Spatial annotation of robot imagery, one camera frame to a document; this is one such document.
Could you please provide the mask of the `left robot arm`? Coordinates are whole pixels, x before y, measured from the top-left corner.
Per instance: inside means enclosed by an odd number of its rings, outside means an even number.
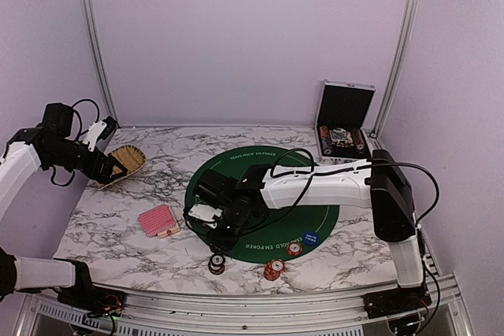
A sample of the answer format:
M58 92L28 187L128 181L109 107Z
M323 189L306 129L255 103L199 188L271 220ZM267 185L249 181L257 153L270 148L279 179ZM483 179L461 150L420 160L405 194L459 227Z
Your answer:
M42 121L21 128L6 144L1 157L1 211L6 212L20 189L38 170L63 168L81 172L103 186L128 175L128 169L96 146L117 129L111 117L98 118L87 129L71 136L72 123L81 116L74 105L60 102L46 105ZM120 300L121 292L96 287L84 262L40 259L1 253L1 295L56 290L64 304L88 311L104 307L106 300Z

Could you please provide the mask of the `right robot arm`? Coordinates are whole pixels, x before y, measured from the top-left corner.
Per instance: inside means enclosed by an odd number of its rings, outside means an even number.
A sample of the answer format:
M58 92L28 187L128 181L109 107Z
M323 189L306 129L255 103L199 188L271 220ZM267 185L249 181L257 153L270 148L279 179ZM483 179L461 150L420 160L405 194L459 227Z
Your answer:
M298 209L371 209L375 236L388 244L396 270L398 288L390 303L409 309L424 286L424 253L402 164L376 150L369 159L346 164L284 166L288 154L249 165L238 177L207 168L188 192L195 203L185 208L184 219L205 228L201 235L211 248L228 253L241 239L282 223Z

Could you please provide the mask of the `blue small blind button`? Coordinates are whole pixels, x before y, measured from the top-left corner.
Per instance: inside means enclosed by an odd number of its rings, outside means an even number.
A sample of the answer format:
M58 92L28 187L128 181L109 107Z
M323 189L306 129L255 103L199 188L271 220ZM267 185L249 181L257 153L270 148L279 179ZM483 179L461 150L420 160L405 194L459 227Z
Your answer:
M303 234L302 240L307 246L318 246L321 242L321 237L316 231L307 231Z

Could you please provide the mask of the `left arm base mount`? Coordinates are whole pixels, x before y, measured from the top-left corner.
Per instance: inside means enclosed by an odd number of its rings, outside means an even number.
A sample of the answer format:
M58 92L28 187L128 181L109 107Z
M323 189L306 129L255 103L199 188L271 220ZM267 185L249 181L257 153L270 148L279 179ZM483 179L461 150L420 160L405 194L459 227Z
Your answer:
M121 312L126 294L119 290L95 288L90 292L84 290L62 289L57 300L65 305L86 310L93 314Z

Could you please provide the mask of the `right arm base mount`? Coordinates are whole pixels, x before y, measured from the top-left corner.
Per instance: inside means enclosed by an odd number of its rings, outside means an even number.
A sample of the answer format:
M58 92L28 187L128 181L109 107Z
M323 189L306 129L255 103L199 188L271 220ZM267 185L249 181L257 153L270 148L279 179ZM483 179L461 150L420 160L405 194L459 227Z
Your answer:
M370 319L418 310L432 303L431 297L423 289L401 287L365 294L363 301Z

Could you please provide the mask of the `black poker chip stack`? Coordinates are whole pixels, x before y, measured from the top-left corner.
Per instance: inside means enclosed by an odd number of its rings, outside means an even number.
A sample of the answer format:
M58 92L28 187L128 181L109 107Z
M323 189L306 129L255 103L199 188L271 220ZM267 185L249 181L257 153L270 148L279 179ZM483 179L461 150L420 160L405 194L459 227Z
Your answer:
M213 275L221 275L225 271L225 257L222 254L213 254L208 263L208 269Z

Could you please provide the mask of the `red playing card deck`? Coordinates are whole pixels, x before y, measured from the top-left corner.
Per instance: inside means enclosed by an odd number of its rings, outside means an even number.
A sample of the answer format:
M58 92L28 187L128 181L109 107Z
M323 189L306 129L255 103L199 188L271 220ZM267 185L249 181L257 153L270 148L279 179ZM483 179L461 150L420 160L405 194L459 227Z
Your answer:
M141 213L138 221L148 238L165 238L180 232L180 225L168 205L159 205Z

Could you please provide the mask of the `red poker chip stack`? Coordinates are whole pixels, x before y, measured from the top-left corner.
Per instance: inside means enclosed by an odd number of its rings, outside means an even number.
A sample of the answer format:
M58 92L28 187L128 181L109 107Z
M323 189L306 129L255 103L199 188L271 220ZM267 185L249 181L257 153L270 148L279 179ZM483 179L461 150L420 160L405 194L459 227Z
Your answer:
M275 281L284 271L285 263L281 259L274 259L265 265L263 276L269 281Z

